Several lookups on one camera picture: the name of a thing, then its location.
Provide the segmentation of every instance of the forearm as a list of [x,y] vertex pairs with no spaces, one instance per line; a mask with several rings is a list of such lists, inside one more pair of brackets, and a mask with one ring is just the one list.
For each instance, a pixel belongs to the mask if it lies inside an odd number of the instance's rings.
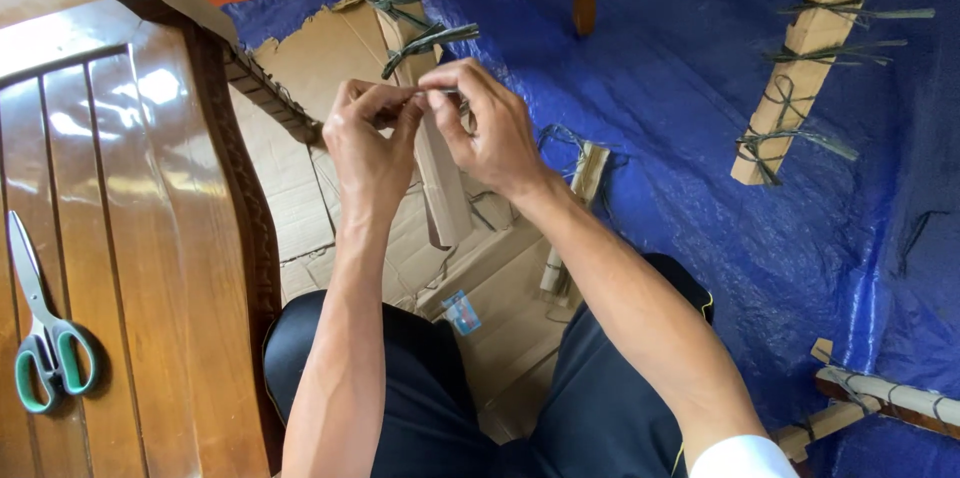
[[762,435],[743,380],[701,313],[563,180],[551,180],[517,206],[557,249],[606,336],[674,412],[687,460],[716,437]]
[[383,423],[387,230],[345,225],[283,447],[285,478],[369,475]]

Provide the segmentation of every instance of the black pants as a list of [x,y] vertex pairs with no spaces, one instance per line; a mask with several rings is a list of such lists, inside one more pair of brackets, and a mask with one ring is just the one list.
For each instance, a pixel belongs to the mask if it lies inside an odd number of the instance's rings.
[[[713,299],[674,259],[644,255],[713,320]],[[267,386],[290,416],[325,290],[290,301],[264,352]],[[384,304],[387,392],[372,476],[686,476],[673,413],[620,355],[586,304],[563,331],[550,394],[529,439],[497,446],[476,409],[452,328]]]

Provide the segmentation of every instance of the hand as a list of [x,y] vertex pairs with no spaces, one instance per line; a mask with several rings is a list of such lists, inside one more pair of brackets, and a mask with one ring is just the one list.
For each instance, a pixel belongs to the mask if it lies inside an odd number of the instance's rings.
[[[414,137],[426,102],[415,88],[347,80],[340,85],[323,140],[340,179],[342,227],[389,232],[414,171]],[[377,129],[390,109],[389,139]]]
[[439,66],[419,79],[420,88],[457,87],[469,101],[476,130],[469,134],[460,110],[441,91],[427,92],[437,128],[457,165],[513,202],[522,203],[560,179],[541,158],[527,106],[474,58]]

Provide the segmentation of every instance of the sticker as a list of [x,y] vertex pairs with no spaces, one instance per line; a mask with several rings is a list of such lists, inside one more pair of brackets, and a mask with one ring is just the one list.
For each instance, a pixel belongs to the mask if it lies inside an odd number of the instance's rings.
[[443,318],[456,326],[461,336],[466,336],[480,327],[480,318],[462,290],[457,290],[450,298],[443,300],[442,304],[446,308]]

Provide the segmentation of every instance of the blue plastic sheet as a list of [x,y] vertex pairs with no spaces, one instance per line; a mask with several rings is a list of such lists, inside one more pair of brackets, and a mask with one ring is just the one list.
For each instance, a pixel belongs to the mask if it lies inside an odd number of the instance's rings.
[[[225,7],[256,47],[336,0]],[[521,94],[540,127],[614,145],[598,215],[643,251],[669,253],[715,297],[715,327],[770,429],[824,408],[818,337],[858,372],[960,398],[960,0],[867,0],[878,20],[849,42],[906,39],[894,62],[834,67],[803,128],[842,159],[796,140],[779,188],[730,178],[735,139],[769,78],[799,0],[597,0],[595,32],[573,35],[571,0],[424,0],[455,43]],[[546,139],[555,169],[574,146]],[[883,418],[811,449],[819,476],[958,476],[960,443]]]

